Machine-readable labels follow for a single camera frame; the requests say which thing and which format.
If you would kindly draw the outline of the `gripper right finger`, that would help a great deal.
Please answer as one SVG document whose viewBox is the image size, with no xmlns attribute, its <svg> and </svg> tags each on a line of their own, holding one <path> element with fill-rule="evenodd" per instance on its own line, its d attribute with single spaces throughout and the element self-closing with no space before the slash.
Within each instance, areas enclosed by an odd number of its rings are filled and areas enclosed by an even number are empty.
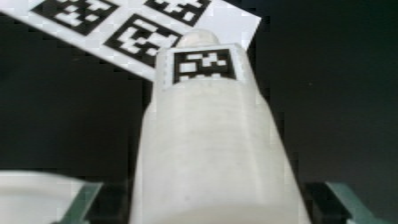
<svg viewBox="0 0 398 224">
<path fill-rule="evenodd" d="M 313 224 L 392 224 L 376 216 L 345 183 L 308 183 L 304 196 Z"/>
</svg>

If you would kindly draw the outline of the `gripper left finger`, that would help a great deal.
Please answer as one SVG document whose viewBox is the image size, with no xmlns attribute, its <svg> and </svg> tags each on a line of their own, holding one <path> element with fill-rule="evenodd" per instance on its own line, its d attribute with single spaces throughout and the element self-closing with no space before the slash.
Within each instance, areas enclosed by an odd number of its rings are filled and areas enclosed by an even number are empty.
<svg viewBox="0 0 398 224">
<path fill-rule="evenodd" d="M 88 182 L 59 224 L 127 224 L 129 188 L 123 182 Z"/>
</svg>

